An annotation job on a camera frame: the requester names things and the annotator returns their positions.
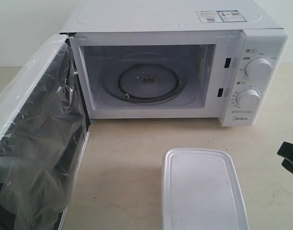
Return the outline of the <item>white plastic food container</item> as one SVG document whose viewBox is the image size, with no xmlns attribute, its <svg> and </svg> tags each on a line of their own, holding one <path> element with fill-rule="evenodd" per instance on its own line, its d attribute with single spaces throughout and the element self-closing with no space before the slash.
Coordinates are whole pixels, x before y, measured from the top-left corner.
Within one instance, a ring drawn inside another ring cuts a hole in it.
<svg viewBox="0 0 293 230">
<path fill-rule="evenodd" d="M 169 150 L 163 157 L 161 216 L 164 230 L 248 230 L 231 157 L 213 149 Z"/>
</svg>

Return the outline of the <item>white microwave oven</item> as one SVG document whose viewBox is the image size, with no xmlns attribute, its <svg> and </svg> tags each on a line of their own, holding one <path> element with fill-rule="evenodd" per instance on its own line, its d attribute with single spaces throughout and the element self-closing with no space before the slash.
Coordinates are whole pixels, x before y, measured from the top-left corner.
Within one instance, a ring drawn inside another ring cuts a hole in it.
<svg viewBox="0 0 293 230">
<path fill-rule="evenodd" d="M 201 23 L 197 11 L 238 10 L 246 22 Z M 224 127 L 253 125 L 288 36 L 252 0 L 84 0 L 61 29 L 69 43 L 90 120 L 217 118 Z M 174 99 L 150 105 L 127 103 L 101 84 L 107 62 L 138 52 L 174 58 L 189 70 Z M 250 79 L 247 64 L 265 58 L 269 77 Z M 236 96 L 256 90 L 260 103 L 239 108 Z"/>
</svg>

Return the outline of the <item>printed label sticker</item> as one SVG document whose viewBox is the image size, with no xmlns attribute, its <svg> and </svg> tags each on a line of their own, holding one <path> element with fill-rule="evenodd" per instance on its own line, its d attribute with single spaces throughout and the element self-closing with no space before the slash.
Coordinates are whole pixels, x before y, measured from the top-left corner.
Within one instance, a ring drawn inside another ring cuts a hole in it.
<svg viewBox="0 0 293 230">
<path fill-rule="evenodd" d="M 227 11 L 197 11 L 201 23 L 237 23 L 247 20 L 238 10 Z"/>
</svg>

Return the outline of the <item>glass microwave turntable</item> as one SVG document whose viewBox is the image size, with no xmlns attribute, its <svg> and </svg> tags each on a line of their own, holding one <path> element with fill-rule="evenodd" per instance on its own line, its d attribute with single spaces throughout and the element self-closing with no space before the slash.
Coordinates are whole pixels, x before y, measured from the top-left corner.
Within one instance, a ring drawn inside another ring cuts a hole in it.
<svg viewBox="0 0 293 230">
<path fill-rule="evenodd" d="M 118 100 L 162 104 L 182 93 L 189 70 L 184 63 L 163 54 L 138 52 L 107 62 L 100 78 L 105 91 Z"/>
</svg>

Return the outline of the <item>lower white control knob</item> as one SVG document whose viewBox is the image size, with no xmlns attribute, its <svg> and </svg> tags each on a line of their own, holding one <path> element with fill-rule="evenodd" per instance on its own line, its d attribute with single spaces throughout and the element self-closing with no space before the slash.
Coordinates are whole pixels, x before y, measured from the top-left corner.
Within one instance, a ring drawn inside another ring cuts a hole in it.
<svg viewBox="0 0 293 230">
<path fill-rule="evenodd" d="M 247 89 L 236 96 L 236 102 L 239 108 L 254 109 L 260 103 L 260 97 L 256 90 Z"/>
</svg>

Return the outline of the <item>white control knob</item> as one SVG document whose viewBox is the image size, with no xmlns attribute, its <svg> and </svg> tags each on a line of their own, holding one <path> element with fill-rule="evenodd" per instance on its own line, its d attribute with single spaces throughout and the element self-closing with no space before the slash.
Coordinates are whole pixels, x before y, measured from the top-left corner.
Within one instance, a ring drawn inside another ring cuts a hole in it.
<svg viewBox="0 0 293 230">
<path fill-rule="evenodd" d="M 250 61 L 245 67 L 245 74 L 250 79 L 263 79 L 270 76 L 272 67 L 265 58 L 256 58 Z"/>
<path fill-rule="evenodd" d="M 254 109 L 260 103 L 260 97 L 256 90 L 247 89 L 236 96 L 236 102 L 239 108 Z"/>
</svg>

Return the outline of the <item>upper white control knob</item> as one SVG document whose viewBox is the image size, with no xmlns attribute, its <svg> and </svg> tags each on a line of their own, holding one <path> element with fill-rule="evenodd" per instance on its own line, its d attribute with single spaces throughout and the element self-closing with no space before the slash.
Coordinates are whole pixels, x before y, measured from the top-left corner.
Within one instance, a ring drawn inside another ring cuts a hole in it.
<svg viewBox="0 0 293 230">
<path fill-rule="evenodd" d="M 245 67 L 245 74 L 250 79 L 263 79 L 270 76 L 272 67 L 265 58 L 256 58 L 250 61 Z"/>
</svg>

